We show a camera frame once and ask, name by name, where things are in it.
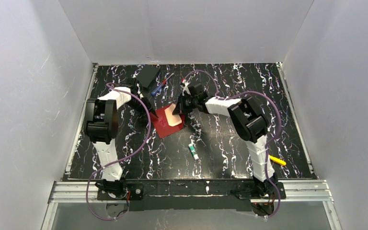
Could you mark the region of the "cream paper letter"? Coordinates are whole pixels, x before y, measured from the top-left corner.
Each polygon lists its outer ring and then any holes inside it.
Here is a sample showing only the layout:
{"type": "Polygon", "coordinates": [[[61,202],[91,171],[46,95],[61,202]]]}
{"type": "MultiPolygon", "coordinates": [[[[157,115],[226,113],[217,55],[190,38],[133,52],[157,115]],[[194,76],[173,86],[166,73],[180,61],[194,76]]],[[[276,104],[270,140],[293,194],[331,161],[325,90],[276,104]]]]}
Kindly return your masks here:
{"type": "Polygon", "coordinates": [[[171,127],[177,126],[182,123],[182,119],[180,115],[173,115],[173,110],[175,109],[175,107],[176,107],[176,104],[173,103],[164,110],[164,113],[167,119],[167,123],[171,127]]]}

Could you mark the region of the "red paper envelope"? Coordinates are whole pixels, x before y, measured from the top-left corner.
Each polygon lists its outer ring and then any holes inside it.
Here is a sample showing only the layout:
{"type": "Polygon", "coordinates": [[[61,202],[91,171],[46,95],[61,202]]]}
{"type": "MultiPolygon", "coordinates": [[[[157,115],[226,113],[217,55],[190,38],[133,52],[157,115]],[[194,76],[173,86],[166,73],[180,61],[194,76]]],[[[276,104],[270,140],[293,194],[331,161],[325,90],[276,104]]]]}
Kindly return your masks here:
{"type": "Polygon", "coordinates": [[[183,129],[185,115],[173,115],[175,108],[176,104],[173,103],[155,110],[156,114],[150,113],[150,120],[159,138],[165,138],[183,129]]]}

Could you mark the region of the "green white glue stick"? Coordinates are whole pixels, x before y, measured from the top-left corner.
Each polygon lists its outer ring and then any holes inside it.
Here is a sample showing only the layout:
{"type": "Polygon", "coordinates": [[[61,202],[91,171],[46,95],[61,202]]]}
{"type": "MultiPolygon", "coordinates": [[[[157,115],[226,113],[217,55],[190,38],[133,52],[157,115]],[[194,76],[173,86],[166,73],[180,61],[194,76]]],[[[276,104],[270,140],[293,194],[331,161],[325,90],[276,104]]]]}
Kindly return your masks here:
{"type": "Polygon", "coordinates": [[[189,150],[190,150],[190,153],[191,153],[191,155],[192,155],[193,159],[194,159],[195,161],[198,161],[198,160],[199,160],[199,156],[198,156],[198,154],[197,154],[197,152],[196,152],[195,145],[194,145],[194,144],[189,144],[189,145],[188,145],[188,148],[189,148],[189,150]]]}

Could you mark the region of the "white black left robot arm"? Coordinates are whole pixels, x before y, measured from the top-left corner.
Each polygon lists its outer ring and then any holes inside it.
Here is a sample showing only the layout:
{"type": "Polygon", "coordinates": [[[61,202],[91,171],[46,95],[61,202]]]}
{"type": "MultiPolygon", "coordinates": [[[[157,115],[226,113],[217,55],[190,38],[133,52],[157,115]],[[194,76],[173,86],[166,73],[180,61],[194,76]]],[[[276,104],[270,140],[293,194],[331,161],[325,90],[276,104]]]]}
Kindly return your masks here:
{"type": "Polygon", "coordinates": [[[107,86],[111,89],[108,94],[86,101],[83,129],[94,145],[101,164],[102,180],[95,185],[119,196],[127,188],[115,145],[118,133],[117,110],[127,104],[139,115],[146,117],[148,128],[151,128],[151,119],[155,113],[148,98],[142,94],[142,86],[137,79],[130,78],[124,84],[110,82],[107,86]]]}

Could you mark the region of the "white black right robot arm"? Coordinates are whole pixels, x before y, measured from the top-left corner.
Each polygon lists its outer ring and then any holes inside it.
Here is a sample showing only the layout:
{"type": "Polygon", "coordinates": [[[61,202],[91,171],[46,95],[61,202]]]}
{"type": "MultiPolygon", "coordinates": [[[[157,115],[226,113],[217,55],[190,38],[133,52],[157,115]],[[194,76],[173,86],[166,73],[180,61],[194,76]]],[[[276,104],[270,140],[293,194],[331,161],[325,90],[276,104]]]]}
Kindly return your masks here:
{"type": "Polygon", "coordinates": [[[269,121],[254,99],[213,97],[201,84],[190,85],[186,80],[180,86],[183,91],[173,114],[186,115],[197,109],[205,114],[229,117],[248,148],[256,191],[262,195],[278,191],[278,178],[268,154],[269,121]]]}

